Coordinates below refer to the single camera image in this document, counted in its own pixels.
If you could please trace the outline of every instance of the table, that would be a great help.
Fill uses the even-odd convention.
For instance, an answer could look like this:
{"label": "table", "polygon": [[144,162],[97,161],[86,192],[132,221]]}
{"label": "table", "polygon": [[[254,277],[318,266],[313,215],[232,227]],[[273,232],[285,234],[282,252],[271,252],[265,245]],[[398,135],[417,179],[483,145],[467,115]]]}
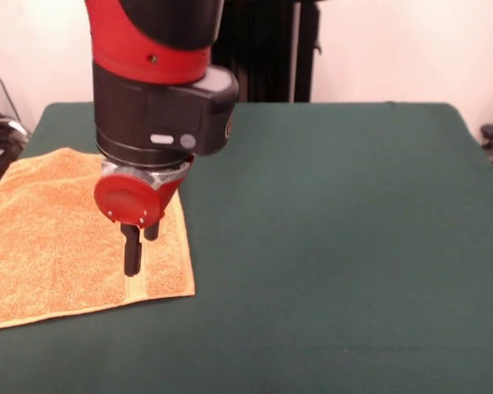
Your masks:
{"label": "table", "polygon": [[[94,152],[90,103],[23,157]],[[493,167],[444,104],[242,104],[181,188],[194,298],[0,331],[0,393],[493,393]]]}

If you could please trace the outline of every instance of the white label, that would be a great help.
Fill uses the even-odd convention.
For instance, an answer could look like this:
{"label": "white label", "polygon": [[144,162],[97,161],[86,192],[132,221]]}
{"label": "white label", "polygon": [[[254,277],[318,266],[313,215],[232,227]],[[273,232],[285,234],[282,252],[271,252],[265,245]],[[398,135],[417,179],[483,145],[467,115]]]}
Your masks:
{"label": "white label", "polygon": [[152,134],[150,141],[154,144],[171,145],[173,144],[173,136],[165,134]]}

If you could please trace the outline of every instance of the towel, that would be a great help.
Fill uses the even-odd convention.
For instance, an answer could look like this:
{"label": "towel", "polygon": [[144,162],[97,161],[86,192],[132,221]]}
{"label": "towel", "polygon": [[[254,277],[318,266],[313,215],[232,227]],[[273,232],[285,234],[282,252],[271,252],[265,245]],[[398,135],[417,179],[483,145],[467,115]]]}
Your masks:
{"label": "towel", "polygon": [[93,198],[100,166],[100,155],[64,148],[14,162],[0,180],[0,328],[195,294],[178,193],[159,238],[142,237],[141,272],[126,277],[126,239]]}

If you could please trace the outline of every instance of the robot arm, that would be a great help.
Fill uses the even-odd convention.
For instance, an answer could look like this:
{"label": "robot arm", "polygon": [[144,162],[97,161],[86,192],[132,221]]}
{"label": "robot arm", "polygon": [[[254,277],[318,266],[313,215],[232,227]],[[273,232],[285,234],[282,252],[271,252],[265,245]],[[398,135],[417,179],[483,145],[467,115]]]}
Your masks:
{"label": "robot arm", "polygon": [[104,156],[94,198],[121,223],[125,274],[139,272],[196,155],[228,141],[237,80],[210,66],[223,0],[85,0],[93,49],[96,140]]}

